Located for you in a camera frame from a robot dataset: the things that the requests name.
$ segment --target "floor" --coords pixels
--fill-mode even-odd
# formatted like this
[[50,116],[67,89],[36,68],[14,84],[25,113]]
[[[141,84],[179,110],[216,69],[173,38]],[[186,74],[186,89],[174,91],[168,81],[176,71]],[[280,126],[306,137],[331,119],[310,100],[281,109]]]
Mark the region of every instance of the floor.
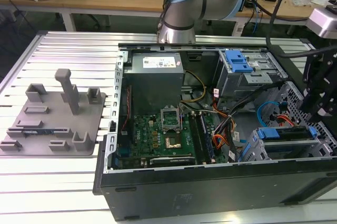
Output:
[[[64,31],[62,18],[58,18],[54,13],[23,12],[28,21],[36,30]],[[27,45],[35,36],[35,32],[23,20],[21,14],[16,12],[15,23],[2,21],[0,23],[0,81],[8,73]],[[155,33],[157,18],[152,17],[129,17],[111,16],[111,26],[105,27],[104,16],[96,16],[101,23],[100,32],[121,32],[121,33]],[[97,32],[95,22],[87,15],[75,14],[75,24],[79,32]],[[265,37],[267,24],[259,24],[253,34],[254,23],[249,23],[243,32],[243,36]],[[195,31],[199,35],[220,35],[231,36],[234,22],[212,21],[211,26],[207,26],[205,31],[201,31],[201,21],[196,22]],[[286,34],[289,26],[276,25],[272,37],[287,38]],[[315,46],[328,45],[327,40],[318,39],[306,27],[297,27],[293,36],[308,38]]]

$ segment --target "motherboard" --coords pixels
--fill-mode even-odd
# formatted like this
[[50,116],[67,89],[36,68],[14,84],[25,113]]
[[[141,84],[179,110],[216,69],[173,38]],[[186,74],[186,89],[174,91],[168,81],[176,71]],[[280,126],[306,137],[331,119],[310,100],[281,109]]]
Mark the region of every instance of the motherboard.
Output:
[[214,154],[214,129],[210,113],[179,114],[177,109],[166,108],[159,114],[135,115],[132,139],[119,146],[120,158],[115,168],[225,162],[224,156]]

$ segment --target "label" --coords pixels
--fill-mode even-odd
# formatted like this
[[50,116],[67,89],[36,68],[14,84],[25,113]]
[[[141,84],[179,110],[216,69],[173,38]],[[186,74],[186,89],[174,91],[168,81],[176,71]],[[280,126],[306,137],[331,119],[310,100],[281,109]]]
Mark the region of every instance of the label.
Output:
[[235,161],[235,154],[234,154],[232,151],[230,151],[230,152],[228,153],[228,156],[229,156],[233,161]]
[[161,67],[176,67],[174,57],[144,57],[143,68],[158,69]]
[[219,89],[214,89],[213,93],[215,98],[219,97]]
[[239,132],[234,132],[233,133],[233,141],[239,141],[240,142],[240,133]]
[[32,133],[32,134],[37,134],[37,131],[22,131],[23,133]]
[[248,65],[250,67],[258,67],[259,66],[259,64],[257,62],[248,62]]

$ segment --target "desk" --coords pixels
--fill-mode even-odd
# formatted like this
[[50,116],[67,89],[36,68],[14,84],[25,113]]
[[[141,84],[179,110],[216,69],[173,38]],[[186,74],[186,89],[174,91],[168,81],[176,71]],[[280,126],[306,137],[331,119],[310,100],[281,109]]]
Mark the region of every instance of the desk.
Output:
[[[12,125],[27,100],[25,90],[29,84],[35,81],[43,83],[47,91],[60,91],[61,85],[53,79],[54,74],[58,68],[69,68],[78,91],[86,91],[91,86],[100,87],[107,94],[96,138],[102,141],[108,128],[109,96],[113,95],[109,86],[112,86],[115,64],[109,59],[118,55],[118,43],[153,43],[155,40],[154,34],[127,33],[49,32],[36,36],[0,84],[0,140],[4,139],[6,128]],[[255,37],[197,35],[196,41],[265,45],[264,38]],[[310,49],[299,39],[273,38],[272,42],[288,53]],[[62,63],[62,57],[67,58],[67,63]],[[303,70],[305,62],[294,61]],[[0,158],[0,223],[115,223],[104,197],[91,192],[97,154],[98,145],[89,157]],[[337,189],[334,189],[302,206],[134,220],[132,223],[336,223],[336,207]]]
[[[163,0],[44,0],[35,2],[33,0],[12,0],[22,11],[55,12],[61,13],[67,31],[75,31],[72,18],[73,13],[78,14],[101,14],[101,15],[123,15],[123,16],[146,16],[159,17],[162,11]],[[274,10],[275,2],[258,0],[268,11]],[[287,18],[309,17],[312,10],[319,5],[295,7],[290,0],[284,0],[279,9],[279,16]],[[0,0],[0,9],[15,8],[8,0]],[[235,21],[236,25],[233,36],[241,36],[244,23],[250,18],[251,9],[238,12],[236,17],[227,21]],[[262,23],[269,22],[269,17],[263,14]],[[302,22],[288,22],[276,20],[275,24],[304,25]]]

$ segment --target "wooden table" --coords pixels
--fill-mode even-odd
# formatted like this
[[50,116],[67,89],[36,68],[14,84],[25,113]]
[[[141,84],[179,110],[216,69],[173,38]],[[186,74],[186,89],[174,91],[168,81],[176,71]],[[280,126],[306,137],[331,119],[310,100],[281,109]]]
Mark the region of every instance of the wooden table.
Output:
[[[12,0],[16,6],[23,11],[37,12],[56,12],[61,13],[67,31],[75,31],[75,24],[72,14],[102,14],[102,15],[124,15],[124,16],[147,16],[159,17],[162,11],[163,0],[44,0],[35,2],[33,0]],[[268,11],[274,10],[275,2],[266,2],[258,0],[259,3]],[[287,18],[299,18],[310,16],[312,10],[319,5],[300,6],[292,5],[291,0],[284,0],[279,9],[278,16]],[[15,8],[8,0],[0,0],[0,9]],[[227,21],[235,21],[236,25],[233,31],[234,36],[241,36],[244,23],[252,15],[252,9],[245,8],[238,12],[236,17]],[[269,17],[264,14],[261,19],[262,23],[267,23]],[[304,25],[302,22],[275,21],[276,24],[295,24]]]

